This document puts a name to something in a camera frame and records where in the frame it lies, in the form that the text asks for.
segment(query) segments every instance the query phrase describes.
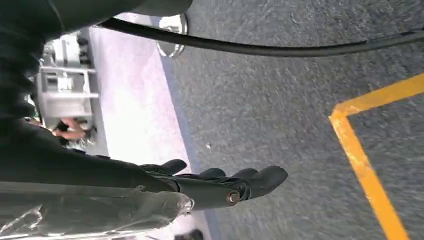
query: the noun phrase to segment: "asphalt ground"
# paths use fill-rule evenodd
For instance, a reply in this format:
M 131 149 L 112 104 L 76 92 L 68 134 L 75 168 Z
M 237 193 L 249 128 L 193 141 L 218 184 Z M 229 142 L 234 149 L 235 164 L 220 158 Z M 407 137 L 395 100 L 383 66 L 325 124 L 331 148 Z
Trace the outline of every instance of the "asphalt ground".
M 423 11 L 422 0 L 195 0 L 187 15 L 194 36 L 294 47 L 422 28 Z M 400 100 L 343 115 L 345 142 L 329 119 L 337 104 L 423 73 L 423 50 L 275 58 L 187 47 L 169 85 L 190 160 L 289 173 L 272 194 L 216 210 L 215 238 L 424 239 L 423 95 L 402 99 L 417 89 L 399 87 L 380 97 Z M 363 154 L 347 154 L 356 143 Z

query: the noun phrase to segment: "road marking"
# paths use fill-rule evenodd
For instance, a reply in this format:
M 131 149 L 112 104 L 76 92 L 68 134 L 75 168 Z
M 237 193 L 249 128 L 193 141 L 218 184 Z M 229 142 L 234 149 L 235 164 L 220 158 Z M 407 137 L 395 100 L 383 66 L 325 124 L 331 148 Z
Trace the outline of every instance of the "road marking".
M 409 240 L 348 116 L 424 93 L 424 73 L 337 104 L 329 117 L 365 195 L 388 240 Z

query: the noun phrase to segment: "metal bolt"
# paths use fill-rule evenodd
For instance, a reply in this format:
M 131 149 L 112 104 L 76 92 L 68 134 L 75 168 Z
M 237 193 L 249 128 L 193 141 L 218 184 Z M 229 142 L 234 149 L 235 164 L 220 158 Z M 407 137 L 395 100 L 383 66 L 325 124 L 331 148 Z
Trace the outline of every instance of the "metal bolt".
M 230 206 L 236 205 L 240 202 L 240 193 L 235 190 L 230 191 L 226 197 L 226 201 Z

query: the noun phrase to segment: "plastic wrap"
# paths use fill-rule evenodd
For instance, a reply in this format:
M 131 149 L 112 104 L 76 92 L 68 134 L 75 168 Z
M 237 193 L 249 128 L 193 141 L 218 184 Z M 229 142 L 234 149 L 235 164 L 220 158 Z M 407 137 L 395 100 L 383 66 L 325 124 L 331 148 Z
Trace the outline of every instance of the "plastic wrap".
M 177 192 L 0 182 L 0 240 L 124 237 L 164 227 L 193 204 Z

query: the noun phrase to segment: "black hose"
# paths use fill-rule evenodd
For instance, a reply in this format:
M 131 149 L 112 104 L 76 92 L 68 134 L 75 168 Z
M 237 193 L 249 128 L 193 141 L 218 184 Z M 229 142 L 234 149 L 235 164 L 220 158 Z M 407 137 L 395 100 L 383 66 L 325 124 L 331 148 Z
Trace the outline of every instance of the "black hose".
M 235 54 L 258 55 L 270 57 L 326 57 L 334 55 L 353 54 L 377 49 L 384 49 L 396 45 L 410 44 L 424 40 L 424 30 L 409 31 L 395 36 L 383 37 L 373 40 L 359 41 L 347 44 L 308 47 L 280 47 L 251 45 L 197 36 L 182 35 L 154 27 L 135 24 L 116 18 L 111 18 L 99 24 L 103 28 L 131 34 L 139 37 L 149 38 L 173 44 L 191 46 L 195 48 L 217 50 Z

